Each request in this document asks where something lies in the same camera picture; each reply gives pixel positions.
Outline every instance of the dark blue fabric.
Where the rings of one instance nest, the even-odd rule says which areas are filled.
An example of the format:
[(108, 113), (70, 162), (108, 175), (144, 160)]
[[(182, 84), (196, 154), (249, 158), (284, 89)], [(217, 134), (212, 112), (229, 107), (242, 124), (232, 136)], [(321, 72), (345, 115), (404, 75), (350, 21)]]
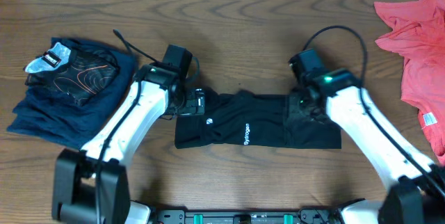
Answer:
[(79, 149), (91, 140), (112, 114), (132, 78), (136, 60), (127, 54), (98, 42), (52, 38), (51, 45), (60, 41), (67, 47), (79, 49), (105, 48), (116, 58), (119, 74), (105, 89), (77, 106), (73, 99), (62, 92), (42, 86), (30, 86), (26, 97), (14, 109), (17, 118), (7, 128), (18, 134), (38, 136), (47, 141)]

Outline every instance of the pink fabric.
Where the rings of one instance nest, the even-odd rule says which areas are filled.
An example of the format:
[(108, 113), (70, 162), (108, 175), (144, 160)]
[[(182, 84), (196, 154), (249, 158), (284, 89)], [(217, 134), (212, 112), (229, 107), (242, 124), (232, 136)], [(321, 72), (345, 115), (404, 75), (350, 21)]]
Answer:
[[(375, 2), (393, 31), (375, 43), (404, 57), (402, 100), (419, 109), (418, 119), (439, 162), (445, 165), (445, 0)], [(436, 124), (426, 126), (431, 112)]]

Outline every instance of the clothing tag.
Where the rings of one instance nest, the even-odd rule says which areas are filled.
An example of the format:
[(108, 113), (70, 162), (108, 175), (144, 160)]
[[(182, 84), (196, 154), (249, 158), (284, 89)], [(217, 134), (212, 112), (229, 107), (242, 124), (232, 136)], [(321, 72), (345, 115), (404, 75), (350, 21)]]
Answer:
[(425, 121), (425, 126), (433, 125), (437, 123), (436, 117), (432, 114), (432, 112), (426, 113), (423, 115), (423, 120)]
[(61, 59), (57, 57), (57, 55), (47, 52), (43, 55), (42, 60), (44, 60), (46, 63), (48, 63), (52, 67), (57, 67), (57, 65), (60, 63)]

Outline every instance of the wood grain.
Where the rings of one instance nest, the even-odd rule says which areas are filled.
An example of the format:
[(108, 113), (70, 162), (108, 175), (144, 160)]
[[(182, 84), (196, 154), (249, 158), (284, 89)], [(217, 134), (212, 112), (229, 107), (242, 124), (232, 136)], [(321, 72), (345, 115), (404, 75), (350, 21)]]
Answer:
[[(324, 26), (350, 26), (369, 48), (367, 87), (376, 104), (433, 157), (416, 109), (400, 101), (402, 58), (374, 43), (389, 32), (374, 1), (409, 0), (0, 0), (0, 223), (52, 223), (54, 162), (62, 147), (5, 130), (26, 90), (22, 68), (48, 49), (51, 36), (121, 46), (112, 33), (119, 29), (157, 58), (170, 43), (187, 47), (200, 60), (200, 84), (219, 93), (285, 94), (296, 84), (286, 62), (305, 40)], [(328, 67), (358, 74), (359, 44), (347, 32), (326, 32), (314, 46)], [(189, 209), (293, 209), (385, 196), (345, 134), (336, 151), (235, 145), (176, 150), (174, 134), (175, 121), (159, 120), (145, 137), (129, 171), (133, 199)]]

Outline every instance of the black label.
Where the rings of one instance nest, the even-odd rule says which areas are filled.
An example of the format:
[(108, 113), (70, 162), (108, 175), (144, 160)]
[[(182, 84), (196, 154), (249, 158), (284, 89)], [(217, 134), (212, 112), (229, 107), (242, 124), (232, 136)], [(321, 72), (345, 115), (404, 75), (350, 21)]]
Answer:
[(46, 63), (48, 63), (52, 67), (57, 67), (57, 65), (60, 63), (61, 59), (57, 57), (57, 55), (47, 52), (43, 55), (42, 60), (44, 60)]

